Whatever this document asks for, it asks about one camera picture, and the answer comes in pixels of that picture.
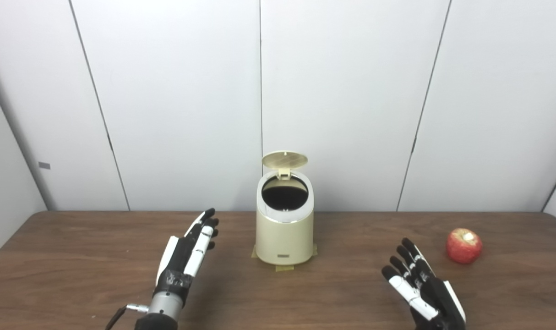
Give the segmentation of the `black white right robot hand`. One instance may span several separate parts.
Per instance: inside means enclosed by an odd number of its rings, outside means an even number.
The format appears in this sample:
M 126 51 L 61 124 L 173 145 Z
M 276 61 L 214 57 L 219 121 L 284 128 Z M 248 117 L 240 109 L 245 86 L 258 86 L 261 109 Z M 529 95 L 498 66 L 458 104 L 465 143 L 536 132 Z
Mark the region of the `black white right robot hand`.
M 464 330 L 466 314 L 447 280 L 437 277 L 418 247 L 407 237 L 381 272 L 405 300 L 417 330 Z

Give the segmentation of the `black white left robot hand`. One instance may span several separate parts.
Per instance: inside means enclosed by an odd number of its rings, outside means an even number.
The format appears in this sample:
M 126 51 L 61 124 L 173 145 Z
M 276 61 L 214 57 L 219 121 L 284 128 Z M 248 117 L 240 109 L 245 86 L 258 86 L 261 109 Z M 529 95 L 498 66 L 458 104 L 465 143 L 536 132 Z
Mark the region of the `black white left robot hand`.
M 190 288 L 207 251 L 215 248 L 219 220 L 214 208 L 203 211 L 190 225 L 184 236 L 171 236 L 159 265 L 153 294 L 169 292 L 186 305 Z

